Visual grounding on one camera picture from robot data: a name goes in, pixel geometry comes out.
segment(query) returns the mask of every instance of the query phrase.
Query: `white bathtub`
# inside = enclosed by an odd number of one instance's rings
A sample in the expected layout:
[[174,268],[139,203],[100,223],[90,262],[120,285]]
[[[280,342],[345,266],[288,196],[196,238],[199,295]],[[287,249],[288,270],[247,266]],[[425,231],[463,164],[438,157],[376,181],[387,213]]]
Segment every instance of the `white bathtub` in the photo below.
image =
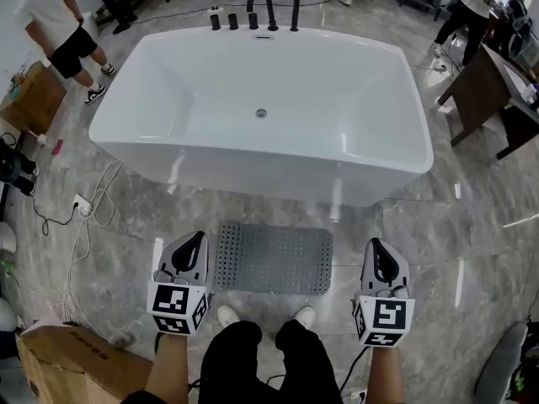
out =
[[148,35],[89,134],[159,183],[343,205],[372,205],[433,161],[403,52],[316,29]]

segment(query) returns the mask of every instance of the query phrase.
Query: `power outlet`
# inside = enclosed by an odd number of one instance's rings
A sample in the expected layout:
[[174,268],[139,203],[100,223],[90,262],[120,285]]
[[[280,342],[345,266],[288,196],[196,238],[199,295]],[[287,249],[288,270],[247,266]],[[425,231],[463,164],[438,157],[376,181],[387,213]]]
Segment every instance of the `power outlet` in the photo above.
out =
[[219,13],[219,12],[222,12],[223,10],[225,10],[225,8],[223,6],[219,7],[219,6],[212,6],[211,9],[208,9],[206,11],[206,13],[209,13],[210,15],[214,14],[214,13]]
[[75,194],[73,206],[75,206],[75,204],[77,204],[77,209],[81,212],[82,215],[86,216],[90,213],[90,203],[80,194]]

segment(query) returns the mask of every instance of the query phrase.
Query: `pink object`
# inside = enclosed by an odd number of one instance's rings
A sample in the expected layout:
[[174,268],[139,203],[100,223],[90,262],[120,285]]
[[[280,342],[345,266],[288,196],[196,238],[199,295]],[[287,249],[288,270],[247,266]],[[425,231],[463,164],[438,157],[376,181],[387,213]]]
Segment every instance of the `pink object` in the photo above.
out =
[[54,147],[54,150],[52,150],[53,156],[57,155],[60,152],[61,146],[63,145],[63,143],[64,143],[63,139],[58,140],[58,142],[56,143],[56,146]]

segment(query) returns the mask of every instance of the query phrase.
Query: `marble floor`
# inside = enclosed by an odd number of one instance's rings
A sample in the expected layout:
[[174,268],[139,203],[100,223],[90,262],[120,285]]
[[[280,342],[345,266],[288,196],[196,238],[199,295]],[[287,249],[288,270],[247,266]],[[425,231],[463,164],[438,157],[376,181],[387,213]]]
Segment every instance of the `marble floor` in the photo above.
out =
[[[109,60],[121,67],[144,35],[209,24],[206,14],[192,13],[145,20],[245,1],[172,0],[166,4],[148,0],[137,11],[139,24],[117,36],[111,34],[114,26],[107,26],[99,43]],[[245,9],[227,7],[224,14],[232,10],[238,13],[240,23],[246,24]],[[275,13],[278,24],[290,23],[290,8],[276,7]],[[263,23],[263,10],[259,10],[259,17]],[[351,8],[336,0],[303,7],[299,25],[400,46],[410,65],[436,64],[429,47],[441,21],[436,23],[431,14],[414,8],[399,8],[393,0],[355,0]],[[451,54],[456,59],[462,57],[459,41],[451,47]],[[99,69],[88,65],[98,76]],[[259,346],[259,377],[263,380],[284,373],[282,353],[275,349],[271,337],[297,309],[311,304],[318,312],[313,328],[328,350],[340,384],[360,352],[350,298],[359,286],[365,245],[372,237],[383,237],[408,259],[417,300],[412,331],[400,347],[407,402],[470,402],[483,363],[504,330],[526,318],[539,286],[539,221],[504,227],[539,210],[539,141],[531,141],[502,162],[494,160],[494,153],[503,147],[504,139],[489,129],[452,149],[450,139],[458,130],[458,115],[450,102],[441,108],[435,105],[451,75],[417,66],[412,66],[412,71],[428,119],[434,166],[379,204],[343,207],[338,223],[330,221],[328,205],[169,187],[123,167],[109,187],[115,202],[113,220],[106,227],[89,222],[89,256],[72,270],[72,288],[88,319],[105,335],[131,331],[136,337],[131,350],[152,359],[156,328],[145,313],[146,288],[153,254],[161,244],[201,229],[215,247],[217,227],[223,220],[323,227],[333,233],[335,242],[329,292],[310,298],[217,293],[200,332],[189,339],[189,377],[198,378],[208,343],[221,330],[216,320],[216,307],[221,303],[232,305],[241,317],[259,323],[267,332]],[[332,80],[321,73],[319,82]],[[60,154],[52,156],[50,146],[36,148],[31,142],[24,146],[41,166],[36,194],[41,213],[68,217],[74,195],[89,198],[109,164],[111,157],[88,138],[96,109],[95,105],[85,107],[83,90],[70,85],[50,132],[52,138],[64,140]],[[456,183],[461,187],[459,197]],[[104,202],[100,214],[107,216],[110,208]],[[69,226],[51,225],[50,235],[44,237],[31,200],[11,190],[5,220],[18,236],[19,250],[13,272],[18,283],[2,277],[3,294],[27,322],[53,316],[80,219],[76,217]],[[86,244],[84,237],[77,253],[84,253]],[[368,368],[365,357],[356,366],[347,391],[366,385]]]

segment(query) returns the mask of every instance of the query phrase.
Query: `gray bath mat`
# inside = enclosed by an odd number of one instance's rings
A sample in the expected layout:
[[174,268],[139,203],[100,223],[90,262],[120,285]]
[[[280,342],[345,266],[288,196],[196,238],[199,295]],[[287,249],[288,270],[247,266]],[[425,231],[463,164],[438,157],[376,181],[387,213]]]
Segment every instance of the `gray bath mat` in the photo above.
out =
[[331,284],[333,236],[325,229],[225,222],[214,285],[221,290],[322,295]]

